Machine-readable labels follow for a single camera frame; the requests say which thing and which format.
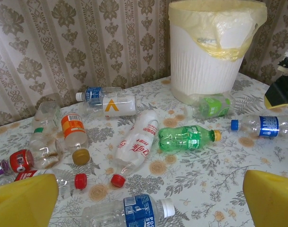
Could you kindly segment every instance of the blue bottle cap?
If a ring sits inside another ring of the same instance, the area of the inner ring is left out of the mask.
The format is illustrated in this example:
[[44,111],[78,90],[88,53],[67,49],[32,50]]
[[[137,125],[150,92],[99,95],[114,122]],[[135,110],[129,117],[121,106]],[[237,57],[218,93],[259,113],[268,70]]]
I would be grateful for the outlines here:
[[230,125],[231,130],[238,130],[239,129],[239,120],[231,120]]

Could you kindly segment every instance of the trash bin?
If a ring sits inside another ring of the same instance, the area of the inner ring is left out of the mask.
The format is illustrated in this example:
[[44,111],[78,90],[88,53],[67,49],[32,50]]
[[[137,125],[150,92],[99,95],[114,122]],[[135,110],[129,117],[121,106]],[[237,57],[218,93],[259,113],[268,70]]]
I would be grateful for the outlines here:
[[186,0],[169,4],[171,91],[191,104],[230,91],[253,35],[267,19],[265,3]]

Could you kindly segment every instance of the clear plastic bottle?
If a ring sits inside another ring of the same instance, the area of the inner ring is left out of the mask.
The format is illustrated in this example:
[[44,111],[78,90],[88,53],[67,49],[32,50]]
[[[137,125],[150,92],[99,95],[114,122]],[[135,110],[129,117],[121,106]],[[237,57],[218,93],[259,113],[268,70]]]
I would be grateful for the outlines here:
[[28,149],[13,153],[0,162],[0,175],[10,175],[36,169],[48,169],[60,162],[63,149],[60,142],[43,134],[43,128],[37,128],[29,141]]
[[195,150],[206,144],[221,140],[218,130],[206,130],[198,125],[159,130],[159,146],[161,150]]
[[174,214],[171,199],[155,202],[141,194],[84,208],[81,227],[158,227],[161,220]]
[[29,140],[28,150],[33,157],[33,168],[49,169],[63,157],[63,149],[58,140],[44,135],[44,128],[37,128]]
[[200,96],[192,105],[185,105],[187,117],[207,119],[234,112],[235,99],[229,93]]
[[61,120],[64,140],[73,162],[82,166],[89,162],[88,137],[79,115],[70,113]]
[[114,158],[117,173],[111,179],[115,187],[123,187],[126,176],[137,169],[149,155],[158,124],[158,114],[154,110],[143,111],[121,141]]
[[231,130],[241,130],[251,137],[288,138],[288,115],[278,117],[248,115],[241,121],[232,120]]
[[107,94],[113,93],[120,95],[122,88],[120,87],[89,87],[85,92],[76,93],[76,100],[78,102],[88,102],[92,98],[103,98]]
[[47,170],[33,170],[19,173],[17,175],[10,175],[2,179],[0,186],[14,181],[20,181],[26,178],[41,174],[54,174],[59,186],[59,199],[66,199],[72,195],[75,189],[82,190],[87,186],[86,174],[73,175],[61,169],[47,169]]
[[44,134],[56,132],[61,118],[61,108],[56,101],[40,104],[33,120],[33,129],[44,128]]
[[79,103],[81,115],[94,114],[96,117],[132,116],[137,112],[135,96],[107,95],[103,98],[92,98],[88,102]]

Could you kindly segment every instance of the gold bottle cap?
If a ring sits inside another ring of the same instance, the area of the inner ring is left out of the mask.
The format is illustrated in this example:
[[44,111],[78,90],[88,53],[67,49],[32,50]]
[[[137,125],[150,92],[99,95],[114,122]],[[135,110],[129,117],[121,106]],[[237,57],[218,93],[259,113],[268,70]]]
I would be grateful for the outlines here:
[[87,149],[76,150],[72,154],[73,162],[78,166],[83,166],[87,164],[90,160],[89,151]]
[[219,130],[214,130],[215,133],[215,141],[221,140],[221,132]]

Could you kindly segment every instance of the patterned wallpaper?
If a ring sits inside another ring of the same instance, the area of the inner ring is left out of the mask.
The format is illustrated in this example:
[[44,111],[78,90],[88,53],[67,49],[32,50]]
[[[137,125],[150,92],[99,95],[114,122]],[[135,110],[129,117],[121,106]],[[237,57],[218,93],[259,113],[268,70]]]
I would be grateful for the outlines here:
[[[0,126],[43,101],[75,102],[88,86],[132,87],[170,75],[170,0],[0,0]],[[288,0],[269,19],[242,72],[269,83],[288,48]]]

